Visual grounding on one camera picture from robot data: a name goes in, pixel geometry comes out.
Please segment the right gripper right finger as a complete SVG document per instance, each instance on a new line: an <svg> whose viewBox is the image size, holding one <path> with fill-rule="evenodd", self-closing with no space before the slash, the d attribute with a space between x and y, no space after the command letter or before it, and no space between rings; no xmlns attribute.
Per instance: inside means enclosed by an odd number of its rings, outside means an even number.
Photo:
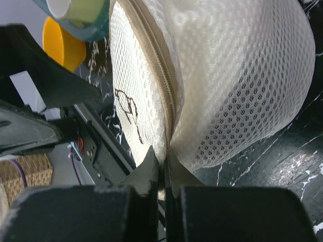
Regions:
<svg viewBox="0 0 323 242"><path fill-rule="evenodd" d="M165 187L171 187L172 194L175 198L178 197L181 187L202 186L202 182L182 165L171 148L168 150L164 169Z"/></svg>

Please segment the white mesh laundry bag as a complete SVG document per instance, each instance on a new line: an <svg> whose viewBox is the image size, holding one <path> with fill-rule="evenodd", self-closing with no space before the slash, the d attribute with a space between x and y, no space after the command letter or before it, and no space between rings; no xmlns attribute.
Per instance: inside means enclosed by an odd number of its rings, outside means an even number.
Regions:
<svg viewBox="0 0 323 242"><path fill-rule="evenodd" d="M111 1L116 110L136 165L149 148L189 170L274 135L315 66L298 1Z"/></svg>

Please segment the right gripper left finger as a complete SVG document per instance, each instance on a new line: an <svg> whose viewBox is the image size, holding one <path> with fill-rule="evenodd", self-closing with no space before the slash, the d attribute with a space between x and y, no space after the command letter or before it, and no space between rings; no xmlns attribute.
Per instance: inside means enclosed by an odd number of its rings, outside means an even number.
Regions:
<svg viewBox="0 0 323 242"><path fill-rule="evenodd" d="M150 146L143 162L135 168L119 185L131 186L142 197L158 192L159 162Z"/></svg>

